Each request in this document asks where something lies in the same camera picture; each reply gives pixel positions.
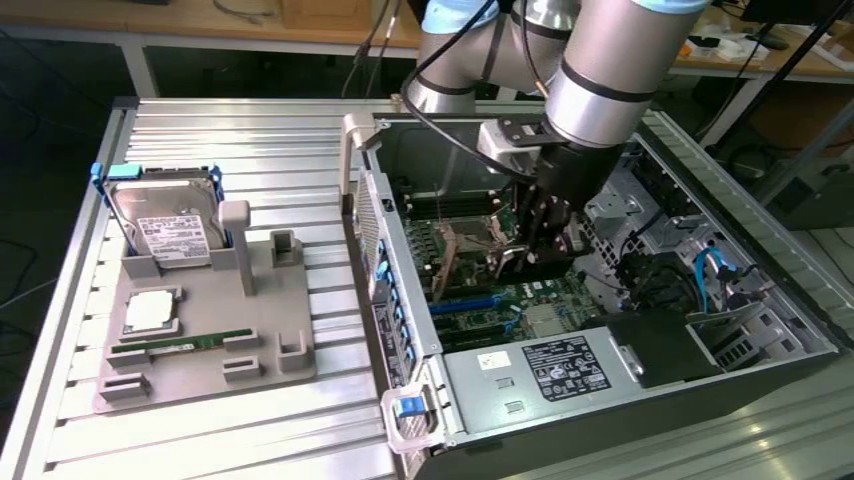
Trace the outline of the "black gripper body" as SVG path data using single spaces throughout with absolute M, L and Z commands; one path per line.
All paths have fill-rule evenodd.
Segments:
M 537 187 L 566 200 L 572 210 L 582 210 L 600 193 L 624 147 L 595 148 L 571 142 L 543 146 L 535 163 Z

